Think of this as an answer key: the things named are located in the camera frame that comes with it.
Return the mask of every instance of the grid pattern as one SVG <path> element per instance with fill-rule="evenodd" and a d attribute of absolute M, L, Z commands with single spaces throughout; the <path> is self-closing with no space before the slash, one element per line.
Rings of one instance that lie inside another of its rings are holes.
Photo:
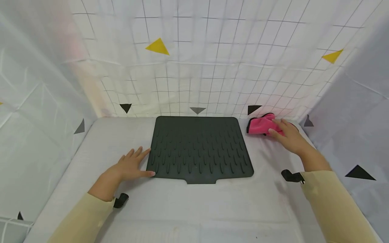
<path fill-rule="evenodd" d="M 113 116 L 299 119 L 372 29 L 382 0 L 70 0 Z M 170 56 L 145 50 L 162 38 Z M 321 57 L 344 49 L 335 64 Z M 121 103 L 132 107 L 126 114 Z M 248 105 L 262 105 L 247 115 Z"/>
<path fill-rule="evenodd" d="M 23 242 L 34 222 L 0 217 L 0 243 Z"/>

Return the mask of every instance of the left hand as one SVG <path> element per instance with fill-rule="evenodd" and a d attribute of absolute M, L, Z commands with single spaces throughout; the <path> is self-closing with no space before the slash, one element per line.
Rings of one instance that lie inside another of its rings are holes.
<path fill-rule="evenodd" d="M 131 149 L 127 155 L 123 155 L 118 163 L 108 170 L 115 171 L 120 176 L 121 181 L 155 176 L 154 171 L 139 170 L 141 161 L 150 153 L 151 149 L 147 149 L 144 152 L 142 150 L 142 147 L 139 147 L 136 152 L 134 149 Z"/>

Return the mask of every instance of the right hand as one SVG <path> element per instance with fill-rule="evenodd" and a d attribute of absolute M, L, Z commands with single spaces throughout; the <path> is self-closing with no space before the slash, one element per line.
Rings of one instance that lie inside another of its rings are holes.
<path fill-rule="evenodd" d="M 313 149 L 305 138 L 301 136 L 300 132 L 294 125 L 290 124 L 285 119 L 281 119 L 281 121 L 273 119 L 272 121 L 277 124 L 280 129 L 282 129 L 285 136 L 282 136 L 273 129 L 269 129 L 269 133 L 278 142 L 280 142 L 285 149 L 297 155 L 301 155 L 304 151 Z"/>

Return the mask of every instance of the black silicone mat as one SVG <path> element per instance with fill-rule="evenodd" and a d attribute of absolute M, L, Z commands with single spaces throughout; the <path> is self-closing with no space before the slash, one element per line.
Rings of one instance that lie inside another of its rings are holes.
<path fill-rule="evenodd" d="M 188 184 L 254 174 L 234 117 L 157 117 L 147 170 Z"/>

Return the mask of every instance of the beige sleeve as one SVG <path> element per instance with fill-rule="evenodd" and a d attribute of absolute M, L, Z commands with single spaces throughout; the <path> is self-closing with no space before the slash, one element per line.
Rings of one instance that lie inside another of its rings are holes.
<path fill-rule="evenodd" d="M 114 203 L 115 199 L 104 202 L 86 193 L 62 220 L 48 243 L 93 243 Z"/>
<path fill-rule="evenodd" d="M 301 172 L 301 187 L 329 243 L 377 242 L 367 220 L 333 171 Z"/>

